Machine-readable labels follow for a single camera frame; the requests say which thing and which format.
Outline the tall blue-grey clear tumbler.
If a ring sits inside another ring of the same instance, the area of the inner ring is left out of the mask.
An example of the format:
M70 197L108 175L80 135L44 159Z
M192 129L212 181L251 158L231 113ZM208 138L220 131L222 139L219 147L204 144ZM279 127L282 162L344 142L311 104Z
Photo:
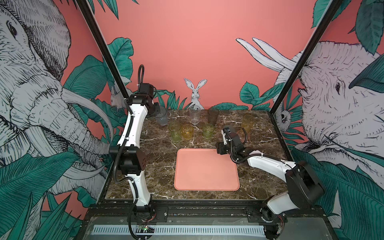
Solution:
M159 112L155 115L156 121L160 126L166 126L168 124L168 110L160 106Z

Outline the pink plastic tray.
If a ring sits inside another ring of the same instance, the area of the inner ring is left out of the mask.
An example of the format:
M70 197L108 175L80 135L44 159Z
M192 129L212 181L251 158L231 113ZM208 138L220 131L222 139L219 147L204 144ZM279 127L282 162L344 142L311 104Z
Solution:
M180 149L174 187L178 191L237 191L237 165L215 149Z

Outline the tall light green tumbler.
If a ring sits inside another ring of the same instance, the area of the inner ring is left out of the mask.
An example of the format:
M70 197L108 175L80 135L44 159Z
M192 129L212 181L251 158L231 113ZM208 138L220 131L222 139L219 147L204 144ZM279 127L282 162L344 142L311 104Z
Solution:
M174 143L180 142L182 140L181 134L181 124L177 121L172 121L169 124L169 131L171 139Z

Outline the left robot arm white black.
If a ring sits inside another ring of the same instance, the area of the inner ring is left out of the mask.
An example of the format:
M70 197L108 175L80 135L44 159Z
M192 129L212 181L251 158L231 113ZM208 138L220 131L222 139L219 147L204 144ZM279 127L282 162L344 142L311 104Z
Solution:
M114 183L130 183L133 207L139 212L148 211L151 207L152 197L145 179L147 159L140 149L140 137L145 118L160 112L159 104L154 103L155 89L151 84L140 84L138 92L125 99L127 122L118 144L110 150L111 156L115 157Z

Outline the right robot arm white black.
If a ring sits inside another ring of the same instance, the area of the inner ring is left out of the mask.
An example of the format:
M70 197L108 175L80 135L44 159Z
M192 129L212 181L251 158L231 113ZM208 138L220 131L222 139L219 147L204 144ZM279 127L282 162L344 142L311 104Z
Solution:
M216 143L217 153L228 155L237 165L246 165L268 173L285 184L285 191L266 199L260 207L264 222L271 223L291 210L309 210L325 194L326 188L309 163L273 157L246 146L233 126L221 130L223 140Z

